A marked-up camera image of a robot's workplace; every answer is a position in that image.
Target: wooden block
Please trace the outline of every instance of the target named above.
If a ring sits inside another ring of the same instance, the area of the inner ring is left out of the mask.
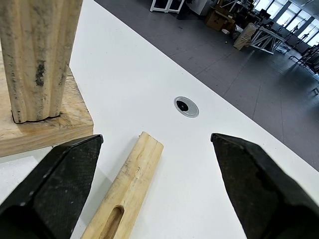
[[[0,37],[14,121],[60,113],[82,0],[1,0]]]
[[[38,122],[16,124],[0,57],[0,157],[60,144],[93,134],[93,121],[68,68],[61,114]]]
[[[127,239],[163,151],[142,132],[82,239]]]

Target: wooden base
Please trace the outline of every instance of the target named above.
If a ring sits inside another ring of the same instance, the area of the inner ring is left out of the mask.
[[[93,134],[93,121],[69,69],[60,116],[16,124],[0,56],[0,157],[67,142]]]

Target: desk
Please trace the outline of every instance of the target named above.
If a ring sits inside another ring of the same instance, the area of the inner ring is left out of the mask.
[[[83,2],[70,66],[94,133],[104,137],[72,238],[82,235],[143,130],[163,143],[164,151],[131,239],[246,238],[226,194],[212,132],[261,145],[319,203],[317,171],[92,0]],[[178,112],[177,96],[193,100],[199,116]],[[1,201],[49,150],[0,158],[0,173],[6,169]]]

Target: wooden post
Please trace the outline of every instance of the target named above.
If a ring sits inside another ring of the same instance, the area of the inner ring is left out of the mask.
[[[82,239],[127,239],[160,159],[163,145],[142,132]]]
[[[82,0],[1,0],[0,38],[16,123],[60,114]]]

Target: metal frame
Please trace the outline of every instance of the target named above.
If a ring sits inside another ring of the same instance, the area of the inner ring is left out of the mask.
[[[150,11],[161,11],[161,12],[165,12],[165,13],[168,13],[168,12],[179,13],[181,7],[183,6],[184,1],[185,0],[181,0],[180,5],[179,5],[178,9],[176,10],[176,9],[170,9],[170,6],[171,6],[173,0],[168,0],[165,8],[155,7],[156,0],[153,0]]]
[[[252,39],[250,46],[255,47],[259,50],[268,52],[273,55],[277,47],[280,45],[280,43],[284,41],[285,39],[276,35],[272,31],[269,31],[268,29],[265,29],[264,27],[260,27],[256,35]],[[270,43],[271,43],[271,51],[266,49],[266,47]]]

